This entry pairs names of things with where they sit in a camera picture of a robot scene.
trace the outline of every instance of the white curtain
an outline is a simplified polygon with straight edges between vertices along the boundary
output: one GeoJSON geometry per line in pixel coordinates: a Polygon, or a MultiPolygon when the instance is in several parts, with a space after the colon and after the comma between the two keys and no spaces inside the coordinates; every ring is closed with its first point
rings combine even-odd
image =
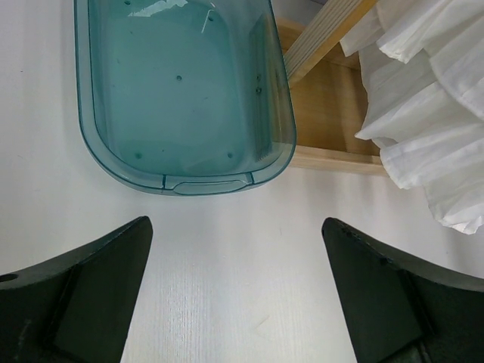
{"type": "Polygon", "coordinates": [[[424,186],[434,217],[484,224],[484,0],[380,0],[342,39],[359,51],[373,140],[400,188],[424,186]]]}

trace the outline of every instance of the screw hole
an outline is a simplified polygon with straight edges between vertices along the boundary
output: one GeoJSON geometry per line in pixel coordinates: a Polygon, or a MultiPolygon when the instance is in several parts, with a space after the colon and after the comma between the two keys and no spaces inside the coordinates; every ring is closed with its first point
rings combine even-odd
{"type": "Polygon", "coordinates": [[[12,281],[12,280],[15,280],[16,278],[18,278],[17,274],[6,274],[6,275],[0,276],[0,282],[12,281]]]}

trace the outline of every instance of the wooden frame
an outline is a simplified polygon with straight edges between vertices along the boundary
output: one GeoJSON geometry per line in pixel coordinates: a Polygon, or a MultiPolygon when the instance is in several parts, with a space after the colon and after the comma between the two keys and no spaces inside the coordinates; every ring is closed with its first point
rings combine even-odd
{"type": "Polygon", "coordinates": [[[368,108],[358,56],[341,38],[376,0],[329,0],[305,28],[278,19],[298,132],[291,166],[386,175],[371,141],[355,138],[368,108]]]}
{"type": "Polygon", "coordinates": [[[284,56],[289,84],[300,81],[377,0],[328,0],[284,56]]]}

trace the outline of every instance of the teal plastic container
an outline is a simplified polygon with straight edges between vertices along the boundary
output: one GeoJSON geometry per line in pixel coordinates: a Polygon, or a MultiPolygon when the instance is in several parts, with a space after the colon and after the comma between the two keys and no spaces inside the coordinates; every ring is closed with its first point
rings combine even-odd
{"type": "Polygon", "coordinates": [[[296,127],[269,0],[75,0],[79,120],[92,156],[155,194],[280,174],[296,127]]]}

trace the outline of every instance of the white wood grain surface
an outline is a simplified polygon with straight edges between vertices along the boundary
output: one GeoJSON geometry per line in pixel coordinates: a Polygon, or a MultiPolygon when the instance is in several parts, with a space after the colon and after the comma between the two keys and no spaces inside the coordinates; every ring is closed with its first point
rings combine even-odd
{"type": "Polygon", "coordinates": [[[133,191],[79,133],[70,0],[0,0],[0,274],[148,215],[154,240],[123,362],[353,362],[321,239],[339,217],[484,277],[481,236],[431,219],[388,178],[288,169],[260,188],[177,198],[133,191]]]}

